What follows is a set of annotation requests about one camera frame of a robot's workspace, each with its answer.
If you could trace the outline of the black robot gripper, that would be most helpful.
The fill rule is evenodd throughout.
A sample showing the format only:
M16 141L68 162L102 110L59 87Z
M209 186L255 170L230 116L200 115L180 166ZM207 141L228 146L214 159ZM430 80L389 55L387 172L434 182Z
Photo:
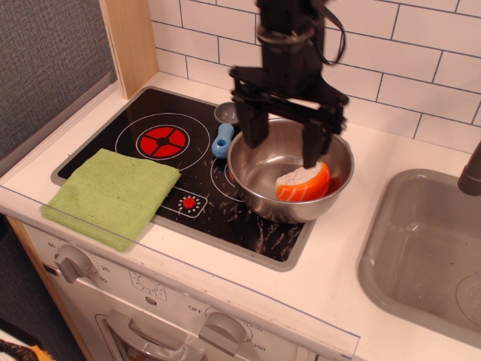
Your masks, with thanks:
M230 71L237 118L245 142L258 147L268 136L268 114L304 124L304 167L312 168L328 152L332 134L345 126L343 108L349 99L322 77L324 29L288 32L258 29L260 67L236 66Z

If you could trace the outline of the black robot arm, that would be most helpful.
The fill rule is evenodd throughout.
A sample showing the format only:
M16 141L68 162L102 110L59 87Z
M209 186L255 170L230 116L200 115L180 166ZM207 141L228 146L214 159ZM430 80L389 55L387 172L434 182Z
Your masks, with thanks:
M259 1L257 6L262 66L230 71L240 128L255 148L268 136L269 114L301 123L304 167L311 168L344 129L349 99L322 78L322 67L339 61L325 58L325 21L340 31L344 27L324 1Z

